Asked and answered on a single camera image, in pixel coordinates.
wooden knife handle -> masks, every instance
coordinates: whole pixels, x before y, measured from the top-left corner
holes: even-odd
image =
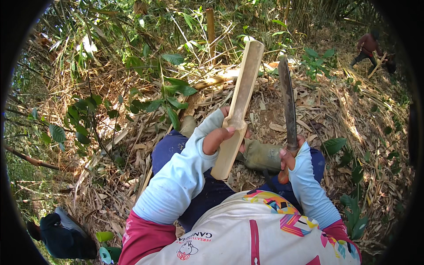
[[[297,148],[294,151],[289,151],[290,154],[292,154],[293,157],[297,156],[297,153],[299,152],[299,148]],[[280,184],[287,184],[289,182],[289,167],[286,165],[284,170],[281,170],[280,173],[278,173],[278,182]]]

man in red shirt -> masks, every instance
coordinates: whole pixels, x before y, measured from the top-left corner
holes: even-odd
[[[358,63],[363,59],[368,58],[373,64],[373,67],[368,70],[368,74],[370,74],[372,70],[374,70],[374,68],[377,66],[377,62],[374,59],[373,51],[376,51],[379,56],[383,56],[383,53],[380,51],[380,48],[378,46],[378,38],[378,30],[372,29],[370,33],[366,33],[359,39],[358,45],[356,46],[359,55],[352,60],[352,62],[350,63],[350,68],[352,68],[355,63]]]

green rubber boot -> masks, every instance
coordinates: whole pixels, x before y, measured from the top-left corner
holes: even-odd
[[[263,171],[268,169],[273,172],[280,172],[281,159],[280,145],[261,144],[258,140],[244,139],[246,151],[238,152],[236,160],[242,161],[247,168]]]

person in dark jacket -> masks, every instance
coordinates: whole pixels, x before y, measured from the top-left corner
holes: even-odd
[[[58,259],[95,259],[96,243],[61,207],[41,218],[40,226],[27,222],[30,236],[43,241],[50,255]]]
[[[383,56],[383,53],[379,48],[378,38],[378,30],[373,29],[370,33],[365,34],[359,39],[358,45],[356,46],[359,55],[352,60],[352,62],[350,63],[350,68],[352,68],[355,63],[358,63],[363,59],[368,58],[373,64],[373,67],[368,70],[368,74],[370,74],[372,70],[374,70],[374,68],[377,66],[377,62],[374,59],[373,51],[376,51],[379,56]]]

finger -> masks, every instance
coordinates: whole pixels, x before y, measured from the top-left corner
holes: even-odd
[[[239,152],[244,153],[246,151],[246,144],[243,142],[240,145]]]
[[[230,139],[234,135],[234,132],[234,127],[217,128],[210,132],[203,140],[203,153],[208,156],[215,154],[219,145],[223,141]]]
[[[244,138],[249,139],[250,138],[250,131],[247,129],[246,134],[244,135]]]
[[[297,139],[297,146],[300,148],[302,147],[302,145],[306,142],[305,137],[303,135],[296,135],[296,139]]]
[[[228,113],[230,113],[230,106],[222,107],[220,110],[222,111],[222,114],[224,114],[224,117],[227,117]]]
[[[296,160],[290,154],[290,152],[288,152],[285,149],[280,149],[279,154],[280,154],[281,161],[284,161],[286,163],[286,166],[288,166],[290,170],[293,170],[296,164]]]

